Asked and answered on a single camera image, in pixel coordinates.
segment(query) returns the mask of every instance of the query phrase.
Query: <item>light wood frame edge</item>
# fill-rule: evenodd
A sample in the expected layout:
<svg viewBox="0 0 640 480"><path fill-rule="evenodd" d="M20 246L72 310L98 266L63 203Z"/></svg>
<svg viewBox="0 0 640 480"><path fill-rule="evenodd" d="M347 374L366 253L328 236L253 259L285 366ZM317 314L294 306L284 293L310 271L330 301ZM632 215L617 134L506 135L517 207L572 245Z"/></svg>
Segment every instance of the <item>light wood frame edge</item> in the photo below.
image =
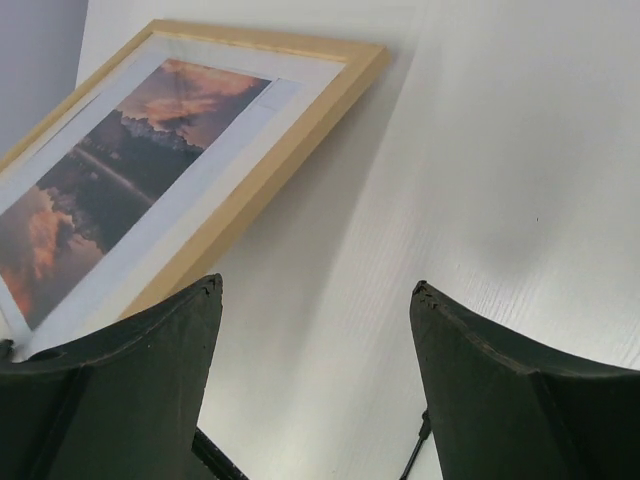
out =
<svg viewBox="0 0 640 480"><path fill-rule="evenodd" d="M173 20L153 20L9 150L0 161L0 170L16 160L154 33L342 61L345 67L142 290L121 318L159 302L205 275L390 62L388 50L381 45Z"/></svg>

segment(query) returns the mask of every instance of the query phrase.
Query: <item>white wall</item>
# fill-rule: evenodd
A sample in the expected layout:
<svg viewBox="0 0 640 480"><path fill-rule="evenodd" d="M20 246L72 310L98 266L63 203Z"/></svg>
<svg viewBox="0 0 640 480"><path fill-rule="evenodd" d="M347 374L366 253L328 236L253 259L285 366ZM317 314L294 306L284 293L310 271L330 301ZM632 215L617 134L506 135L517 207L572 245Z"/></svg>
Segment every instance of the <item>white wall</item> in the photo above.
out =
<svg viewBox="0 0 640 480"><path fill-rule="evenodd" d="M152 18L388 44L395 63L232 251L201 427L255 480L397 478L427 278L527 335L640 366L632 0L92 0L85 79ZM438 478L433 444L412 478Z"/></svg>
<svg viewBox="0 0 640 480"><path fill-rule="evenodd" d="M0 2L0 155L73 91L86 14L87 0Z"/></svg>

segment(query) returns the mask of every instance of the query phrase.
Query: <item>black object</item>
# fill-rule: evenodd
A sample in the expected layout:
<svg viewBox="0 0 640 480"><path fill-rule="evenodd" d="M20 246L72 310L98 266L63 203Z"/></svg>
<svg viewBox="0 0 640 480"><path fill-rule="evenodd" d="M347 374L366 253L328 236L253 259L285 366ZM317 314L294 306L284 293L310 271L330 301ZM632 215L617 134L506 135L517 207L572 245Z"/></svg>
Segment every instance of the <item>black object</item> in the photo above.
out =
<svg viewBox="0 0 640 480"><path fill-rule="evenodd" d="M535 342L424 281L410 316L445 480L637 477L640 372Z"/></svg>
<svg viewBox="0 0 640 480"><path fill-rule="evenodd" d="M246 479L196 428L221 297L222 278L208 276L84 338L0 362L0 478Z"/></svg>
<svg viewBox="0 0 640 480"><path fill-rule="evenodd" d="M416 459L422 449L422 445L427 438L429 438L429 435L431 435L431 418L429 418L429 409L427 409L422 414L422 427L420 427L420 431L418 432L418 442L416 443L413 452L411 452L411 457L409 458L407 466L404 468L404 472L402 472L402 475L400 476L400 480L407 480L409 478L413 464L416 463Z"/></svg>

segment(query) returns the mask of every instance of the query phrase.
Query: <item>sunset sky photograph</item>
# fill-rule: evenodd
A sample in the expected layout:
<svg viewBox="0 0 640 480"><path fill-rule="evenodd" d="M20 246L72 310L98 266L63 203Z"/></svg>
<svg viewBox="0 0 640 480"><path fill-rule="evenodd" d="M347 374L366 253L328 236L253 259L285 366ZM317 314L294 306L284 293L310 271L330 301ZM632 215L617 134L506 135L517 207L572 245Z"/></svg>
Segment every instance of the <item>sunset sky photograph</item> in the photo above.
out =
<svg viewBox="0 0 640 480"><path fill-rule="evenodd" d="M31 329L269 84L169 59L0 214L0 277Z"/></svg>

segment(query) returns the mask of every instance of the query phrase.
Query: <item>framed picture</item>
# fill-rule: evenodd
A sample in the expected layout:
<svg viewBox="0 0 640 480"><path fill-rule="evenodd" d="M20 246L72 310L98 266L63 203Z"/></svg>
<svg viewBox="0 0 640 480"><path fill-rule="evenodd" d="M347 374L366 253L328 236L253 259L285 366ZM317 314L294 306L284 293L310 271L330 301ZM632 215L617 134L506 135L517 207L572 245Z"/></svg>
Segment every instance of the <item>framed picture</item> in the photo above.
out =
<svg viewBox="0 0 640 480"><path fill-rule="evenodd" d="M18 351L204 275L388 62L379 45L151 22L0 163Z"/></svg>

